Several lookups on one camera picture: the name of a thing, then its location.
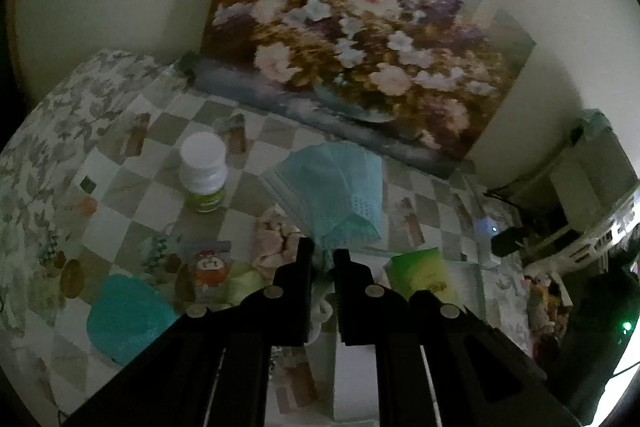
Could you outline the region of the green cardboard box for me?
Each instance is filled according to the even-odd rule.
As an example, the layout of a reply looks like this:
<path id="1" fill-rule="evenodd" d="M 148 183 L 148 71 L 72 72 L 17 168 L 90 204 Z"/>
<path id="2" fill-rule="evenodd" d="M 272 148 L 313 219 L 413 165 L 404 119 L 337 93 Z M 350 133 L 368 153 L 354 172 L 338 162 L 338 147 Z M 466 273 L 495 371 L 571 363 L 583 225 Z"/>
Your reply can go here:
<path id="1" fill-rule="evenodd" d="M 417 291 L 431 291 L 442 303 L 462 306 L 438 248 L 391 257 L 384 271 L 390 287 L 407 300 Z"/>

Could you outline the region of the white-capped green pill bottle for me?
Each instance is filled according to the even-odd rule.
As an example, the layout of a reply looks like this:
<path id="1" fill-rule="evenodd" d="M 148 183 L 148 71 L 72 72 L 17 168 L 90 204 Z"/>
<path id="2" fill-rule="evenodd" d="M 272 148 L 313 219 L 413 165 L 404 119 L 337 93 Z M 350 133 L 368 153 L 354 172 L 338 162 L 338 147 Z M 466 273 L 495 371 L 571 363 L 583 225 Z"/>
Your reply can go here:
<path id="1" fill-rule="evenodd" d="M 213 132 L 196 132 L 182 142 L 179 157 L 178 177 L 186 191 L 186 207 L 200 213 L 214 211 L 226 191 L 226 144 Z"/>

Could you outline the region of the checkered patterned tablecloth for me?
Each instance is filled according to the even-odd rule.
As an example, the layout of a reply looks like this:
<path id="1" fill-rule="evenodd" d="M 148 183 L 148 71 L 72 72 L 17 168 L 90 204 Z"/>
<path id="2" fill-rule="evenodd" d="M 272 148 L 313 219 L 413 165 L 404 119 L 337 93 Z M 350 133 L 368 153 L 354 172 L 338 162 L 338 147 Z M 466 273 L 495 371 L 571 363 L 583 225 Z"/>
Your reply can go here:
<path id="1" fill-rule="evenodd" d="M 210 213 L 183 204 L 178 148 L 227 118 L 247 150 L 229 159 Z M 80 64 L 1 155 L 1 365 L 35 421 L 58 425 L 117 373 L 86 322 L 103 281 L 141 272 L 146 244 L 222 239 L 239 270 L 272 205 L 262 173 L 326 136 L 189 88 L 152 57 L 103 51 Z"/>

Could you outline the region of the teal wet wipes pack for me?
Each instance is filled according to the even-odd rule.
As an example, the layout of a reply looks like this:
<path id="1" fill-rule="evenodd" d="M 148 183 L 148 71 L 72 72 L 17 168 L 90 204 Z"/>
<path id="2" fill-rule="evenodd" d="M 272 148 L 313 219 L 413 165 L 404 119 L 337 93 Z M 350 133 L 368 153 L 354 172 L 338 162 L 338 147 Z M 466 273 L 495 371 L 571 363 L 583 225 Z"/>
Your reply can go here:
<path id="1" fill-rule="evenodd" d="M 140 355 L 178 320 L 154 289 L 132 277 L 107 277 L 87 319 L 93 347 L 120 366 Z"/>

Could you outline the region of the floral painting canvas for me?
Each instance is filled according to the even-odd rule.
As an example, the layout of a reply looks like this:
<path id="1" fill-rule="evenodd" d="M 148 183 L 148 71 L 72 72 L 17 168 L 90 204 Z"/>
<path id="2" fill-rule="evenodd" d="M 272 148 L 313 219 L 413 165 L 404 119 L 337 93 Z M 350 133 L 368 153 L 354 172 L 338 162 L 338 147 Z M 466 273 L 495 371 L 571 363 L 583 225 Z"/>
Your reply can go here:
<path id="1" fill-rule="evenodd" d="M 212 0 L 203 91 L 448 178 L 535 43 L 485 0 Z"/>

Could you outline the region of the white tray with green rim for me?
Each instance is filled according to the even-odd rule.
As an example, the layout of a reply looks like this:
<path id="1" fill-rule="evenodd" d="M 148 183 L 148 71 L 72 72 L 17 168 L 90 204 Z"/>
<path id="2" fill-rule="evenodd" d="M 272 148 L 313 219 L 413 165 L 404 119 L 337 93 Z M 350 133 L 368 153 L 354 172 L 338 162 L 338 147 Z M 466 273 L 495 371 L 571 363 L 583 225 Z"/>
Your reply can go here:
<path id="1" fill-rule="evenodd" d="M 445 265 L 460 305 L 484 319 L 486 299 L 480 266 L 449 260 Z M 378 384 L 372 346 L 347 347 L 335 331 L 318 329 L 314 341 L 308 343 L 305 350 L 324 413 L 331 421 L 346 424 L 378 418 Z"/>

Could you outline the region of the blue surgical face mask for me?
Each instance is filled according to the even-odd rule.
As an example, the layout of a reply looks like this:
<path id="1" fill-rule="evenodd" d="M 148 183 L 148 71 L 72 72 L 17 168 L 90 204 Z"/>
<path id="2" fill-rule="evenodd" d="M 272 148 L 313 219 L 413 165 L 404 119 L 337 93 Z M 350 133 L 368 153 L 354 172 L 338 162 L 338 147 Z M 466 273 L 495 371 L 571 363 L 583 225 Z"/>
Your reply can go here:
<path id="1" fill-rule="evenodd" d="M 307 146 L 259 179 L 322 251 L 382 239 L 383 161 L 370 150 L 347 142 Z"/>

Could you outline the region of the small white light device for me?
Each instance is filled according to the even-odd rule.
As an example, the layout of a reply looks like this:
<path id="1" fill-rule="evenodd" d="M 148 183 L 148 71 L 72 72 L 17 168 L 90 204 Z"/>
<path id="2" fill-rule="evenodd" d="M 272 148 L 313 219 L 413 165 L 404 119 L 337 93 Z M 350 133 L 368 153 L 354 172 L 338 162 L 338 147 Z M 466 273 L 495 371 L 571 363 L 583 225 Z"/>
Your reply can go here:
<path id="1" fill-rule="evenodd" d="M 498 234 L 497 223 L 491 217 L 474 221 L 474 234 L 477 243 L 478 263 L 485 269 L 500 265 L 500 259 L 491 251 L 491 239 Z"/>

